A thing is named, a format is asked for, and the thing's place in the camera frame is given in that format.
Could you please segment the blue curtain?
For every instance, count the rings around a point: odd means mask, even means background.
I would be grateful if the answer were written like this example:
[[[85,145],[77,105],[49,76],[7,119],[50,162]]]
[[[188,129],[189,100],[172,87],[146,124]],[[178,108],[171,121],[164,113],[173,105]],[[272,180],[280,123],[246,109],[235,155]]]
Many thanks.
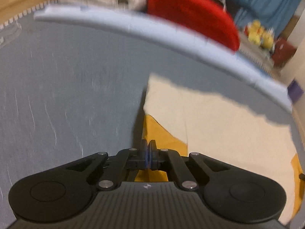
[[[242,28],[259,20],[265,28],[273,28],[277,37],[285,29],[301,0],[231,0],[238,7],[234,22]]]

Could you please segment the cream and yellow jacket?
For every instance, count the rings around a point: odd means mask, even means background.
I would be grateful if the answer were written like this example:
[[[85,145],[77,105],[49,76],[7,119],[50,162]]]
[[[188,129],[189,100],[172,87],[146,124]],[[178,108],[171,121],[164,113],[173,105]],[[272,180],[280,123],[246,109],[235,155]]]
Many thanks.
[[[182,87],[151,74],[144,102],[142,137],[155,140],[186,156],[199,152],[239,168],[277,181],[287,202],[280,222],[296,216],[304,185],[298,179],[301,165],[297,149],[302,142],[290,114],[271,118],[267,106],[262,113],[216,93]]]

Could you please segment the yellow plush toys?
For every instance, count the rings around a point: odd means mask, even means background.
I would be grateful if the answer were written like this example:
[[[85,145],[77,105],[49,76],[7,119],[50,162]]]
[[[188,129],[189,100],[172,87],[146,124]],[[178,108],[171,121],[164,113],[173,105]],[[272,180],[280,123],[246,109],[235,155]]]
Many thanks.
[[[275,32],[272,27],[265,28],[259,20],[253,20],[245,26],[245,35],[249,42],[267,51],[275,46]]]

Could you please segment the purple paper bag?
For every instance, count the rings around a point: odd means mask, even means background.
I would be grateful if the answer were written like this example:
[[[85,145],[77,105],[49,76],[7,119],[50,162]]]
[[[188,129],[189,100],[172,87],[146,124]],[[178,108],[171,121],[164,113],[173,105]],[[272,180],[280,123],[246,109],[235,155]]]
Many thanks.
[[[289,84],[287,91],[292,103],[296,103],[304,94],[304,90],[295,79]]]

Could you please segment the red folded blanket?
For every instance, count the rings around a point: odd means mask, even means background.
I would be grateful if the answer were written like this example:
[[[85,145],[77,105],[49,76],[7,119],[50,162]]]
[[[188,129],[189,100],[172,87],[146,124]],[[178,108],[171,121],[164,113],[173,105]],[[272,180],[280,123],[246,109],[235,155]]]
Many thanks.
[[[233,18],[213,0],[148,0],[147,12],[196,31],[234,52],[240,47]]]

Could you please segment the dark red plush toy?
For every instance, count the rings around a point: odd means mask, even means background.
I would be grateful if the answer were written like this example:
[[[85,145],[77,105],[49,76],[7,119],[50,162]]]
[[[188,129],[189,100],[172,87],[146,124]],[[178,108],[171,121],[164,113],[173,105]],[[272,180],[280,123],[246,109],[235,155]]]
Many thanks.
[[[284,38],[278,38],[275,42],[275,50],[272,55],[274,67],[282,68],[296,53],[296,48]]]

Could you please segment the grey quilted mattress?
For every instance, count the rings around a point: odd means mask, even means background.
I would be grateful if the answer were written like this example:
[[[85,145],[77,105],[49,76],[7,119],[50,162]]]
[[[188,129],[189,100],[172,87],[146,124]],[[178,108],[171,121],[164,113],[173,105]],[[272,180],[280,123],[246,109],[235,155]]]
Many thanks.
[[[35,16],[28,11],[1,25],[1,228],[15,220],[8,193],[21,178],[140,142],[152,73],[287,125],[304,160],[292,116],[214,66],[225,50],[212,41],[203,45],[213,58],[201,60],[109,26]]]

